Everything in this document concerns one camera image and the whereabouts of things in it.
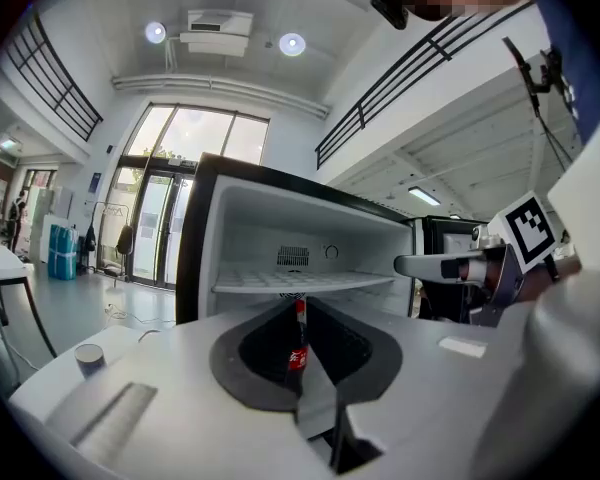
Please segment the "black coat rack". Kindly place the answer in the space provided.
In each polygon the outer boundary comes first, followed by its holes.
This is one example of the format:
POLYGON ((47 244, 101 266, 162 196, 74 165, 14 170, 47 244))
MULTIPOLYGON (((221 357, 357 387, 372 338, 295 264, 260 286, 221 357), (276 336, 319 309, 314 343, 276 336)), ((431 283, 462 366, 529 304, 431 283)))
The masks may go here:
MULTIPOLYGON (((110 213, 113 216, 121 216, 122 212, 125 212, 125 223, 121 228, 118 241, 115 247, 115 251, 118 255, 126 260, 128 256, 133 252, 134 247, 134 230, 130 225, 129 214, 130 209, 125 204, 110 203, 105 201, 97 201, 94 203, 91 220, 87 229, 85 237, 85 249, 88 253, 97 251, 96 235, 94 229, 94 221, 97 210, 101 208, 101 214, 105 215, 110 213)), ((126 271, 126 263, 123 262, 120 267, 105 267, 101 269, 101 272, 113 279, 113 287, 116 288, 119 281, 128 282, 129 275, 126 271)))

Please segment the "long ceiling light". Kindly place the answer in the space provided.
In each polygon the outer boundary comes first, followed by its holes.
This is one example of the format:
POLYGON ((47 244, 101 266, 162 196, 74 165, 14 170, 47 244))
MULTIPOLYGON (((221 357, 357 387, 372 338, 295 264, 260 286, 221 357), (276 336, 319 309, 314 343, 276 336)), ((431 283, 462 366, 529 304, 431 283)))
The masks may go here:
POLYGON ((441 205, 441 202, 437 198, 435 198, 434 196, 432 196, 431 194, 422 190, 419 187, 410 187, 408 189, 408 193, 410 195, 420 199, 421 201, 425 202, 428 205, 431 205, 434 207, 441 205))

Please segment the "white ceiling air conditioner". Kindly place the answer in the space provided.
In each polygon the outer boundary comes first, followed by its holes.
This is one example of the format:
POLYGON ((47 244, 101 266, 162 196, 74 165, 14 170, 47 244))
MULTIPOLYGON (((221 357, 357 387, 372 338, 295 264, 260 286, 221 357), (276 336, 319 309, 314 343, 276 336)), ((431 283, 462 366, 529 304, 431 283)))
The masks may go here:
POLYGON ((249 45, 254 15, 233 10, 189 10, 179 41, 192 54, 243 58, 249 45))

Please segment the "blue paper cup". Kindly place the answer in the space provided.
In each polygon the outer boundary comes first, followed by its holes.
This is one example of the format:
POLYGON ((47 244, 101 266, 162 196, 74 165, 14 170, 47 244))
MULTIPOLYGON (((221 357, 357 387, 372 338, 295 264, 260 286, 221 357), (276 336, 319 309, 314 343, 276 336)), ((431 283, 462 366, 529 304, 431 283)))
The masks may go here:
POLYGON ((92 343, 77 346, 74 357, 82 376, 87 379, 107 366, 103 349, 92 343))

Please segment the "dark bottle with red cap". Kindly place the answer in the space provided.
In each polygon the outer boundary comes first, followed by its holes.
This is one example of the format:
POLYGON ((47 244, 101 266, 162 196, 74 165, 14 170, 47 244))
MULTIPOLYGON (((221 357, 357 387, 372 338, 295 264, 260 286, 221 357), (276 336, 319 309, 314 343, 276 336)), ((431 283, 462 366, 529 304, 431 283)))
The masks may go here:
POLYGON ((307 299, 305 296, 297 297, 294 301, 289 343, 290 350, 285 384, 300 398, 303 394, 303 375, 309 351, 307 299))

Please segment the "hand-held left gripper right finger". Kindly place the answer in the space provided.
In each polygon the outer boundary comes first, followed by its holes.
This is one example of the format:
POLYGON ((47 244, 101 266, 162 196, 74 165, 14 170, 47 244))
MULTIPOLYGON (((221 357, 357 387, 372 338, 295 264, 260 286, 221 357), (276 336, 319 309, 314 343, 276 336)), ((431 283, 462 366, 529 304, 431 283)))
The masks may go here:
POLYGON ((336 480, 474 480, 527 316, 476 327, 310 299, 311 347, 336 389, 336 480))

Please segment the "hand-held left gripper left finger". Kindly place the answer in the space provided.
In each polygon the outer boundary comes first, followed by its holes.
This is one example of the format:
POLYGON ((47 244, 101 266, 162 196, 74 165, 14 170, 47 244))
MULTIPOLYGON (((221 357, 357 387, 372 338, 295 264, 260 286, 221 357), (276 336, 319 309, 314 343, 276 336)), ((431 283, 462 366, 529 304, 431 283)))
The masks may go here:
POLYGON ((246 407, 215 379, 214 342, 277 308, 227 311, 151 334, 71 392, 47 427, 123 480, 329 480, 291 414, 246 407))

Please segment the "person's navy shirt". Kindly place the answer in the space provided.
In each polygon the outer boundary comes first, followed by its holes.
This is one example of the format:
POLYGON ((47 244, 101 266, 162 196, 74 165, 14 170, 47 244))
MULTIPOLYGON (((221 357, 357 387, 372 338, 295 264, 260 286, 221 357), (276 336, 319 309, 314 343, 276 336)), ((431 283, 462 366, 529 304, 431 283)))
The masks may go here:
POLYGON ((600 124, 600 0, 535 0, 573 89, 576 128, 587 144, 600 124))

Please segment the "blue wrapped package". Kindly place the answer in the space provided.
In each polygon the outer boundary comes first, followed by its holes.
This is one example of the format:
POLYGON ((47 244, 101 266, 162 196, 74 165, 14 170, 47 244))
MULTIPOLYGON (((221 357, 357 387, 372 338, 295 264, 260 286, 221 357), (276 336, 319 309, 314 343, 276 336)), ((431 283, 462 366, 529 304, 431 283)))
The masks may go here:
POLYGON ((78 231, 53 224, 50 228, 48 275, 69 281, 77 275, 78 231))

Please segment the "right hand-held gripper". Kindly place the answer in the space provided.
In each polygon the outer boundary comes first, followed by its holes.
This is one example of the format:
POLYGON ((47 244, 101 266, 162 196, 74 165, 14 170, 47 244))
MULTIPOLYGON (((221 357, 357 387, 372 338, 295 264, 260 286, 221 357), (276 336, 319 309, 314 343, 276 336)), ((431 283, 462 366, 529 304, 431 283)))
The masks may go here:
POLYGON ((577 256, 569 235, 556 238, 540 198, 533 192, 474 226, 461 252, 399 255, 396 273, 440 284, 439 319, 494 327, 504 310, 518 303, 525 274, 538 264, 551 270, 555 261, 577 256))

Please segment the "white side table black frame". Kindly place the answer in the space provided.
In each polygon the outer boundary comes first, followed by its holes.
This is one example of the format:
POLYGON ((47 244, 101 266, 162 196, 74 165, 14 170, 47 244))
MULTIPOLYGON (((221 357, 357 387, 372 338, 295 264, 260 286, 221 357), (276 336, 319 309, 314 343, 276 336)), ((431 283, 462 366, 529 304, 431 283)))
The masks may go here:
POLYGON ((30 269, 6 246, 0 245, 0 288, 3 286, 22 285, 25 289, 26 297, 30 306, 31 313, 38 327, 40 335, 49 350, 52 358, 57 357, 43 322, 40 318, 37 305, 35 303, 31 285, 29 282, 30 269))

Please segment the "glass entrance door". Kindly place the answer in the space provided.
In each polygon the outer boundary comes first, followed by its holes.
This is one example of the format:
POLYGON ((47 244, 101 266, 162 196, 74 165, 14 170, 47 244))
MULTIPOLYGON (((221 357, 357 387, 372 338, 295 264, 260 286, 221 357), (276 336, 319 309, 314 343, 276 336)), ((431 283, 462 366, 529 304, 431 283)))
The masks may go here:
POLYGON ((97 269, 125 262, 129 281, 173 289, 201 157, 209 153, 259 164, 268 127, 268 120, 237 111, 149 104, 122 150, 104 199, 129 207, 133 252, 123 260, 115 251, 126 213, 102 215, 99 208, 97 269))

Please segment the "black balcony railing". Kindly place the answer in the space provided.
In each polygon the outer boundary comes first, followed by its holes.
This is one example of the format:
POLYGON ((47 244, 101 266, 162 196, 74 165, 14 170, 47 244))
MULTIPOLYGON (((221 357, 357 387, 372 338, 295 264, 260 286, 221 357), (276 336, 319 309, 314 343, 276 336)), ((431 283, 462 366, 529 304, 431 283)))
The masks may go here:
POLYGON ((14 34, 6 54, 35 94, 88 142, 103 118, 61 61, 37 12, 14 34))
POLYGON ((321 168, 388 106, 438 67, 506 21, 530 8, 520 3, 488 14, 447 17, 419 39, 355 102, 315 148, 321 168))

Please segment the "person's right forearm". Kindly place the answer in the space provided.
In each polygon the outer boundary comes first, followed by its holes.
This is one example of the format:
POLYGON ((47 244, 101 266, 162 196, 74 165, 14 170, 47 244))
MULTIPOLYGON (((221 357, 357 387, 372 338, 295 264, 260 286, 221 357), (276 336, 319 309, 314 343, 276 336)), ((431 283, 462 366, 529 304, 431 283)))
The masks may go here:
POLYGON ((545 264, 538 264, 525 274, 518 291, 516 302, 529 302, 538 299, 551 286, 563 281, 581 270, 577 256, 557 260, 551 270, 545 264))

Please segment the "black mini fridge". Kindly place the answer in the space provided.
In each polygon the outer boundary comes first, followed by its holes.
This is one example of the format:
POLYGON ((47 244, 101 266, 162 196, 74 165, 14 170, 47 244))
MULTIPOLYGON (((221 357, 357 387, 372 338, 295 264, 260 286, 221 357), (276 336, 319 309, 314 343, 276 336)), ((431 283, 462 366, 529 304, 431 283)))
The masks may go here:
POLYGON ((412 315, 394 260, 424 250, 424 221, 316 182, 205 153, 185 212, 179 324, 295 295, 412 315))

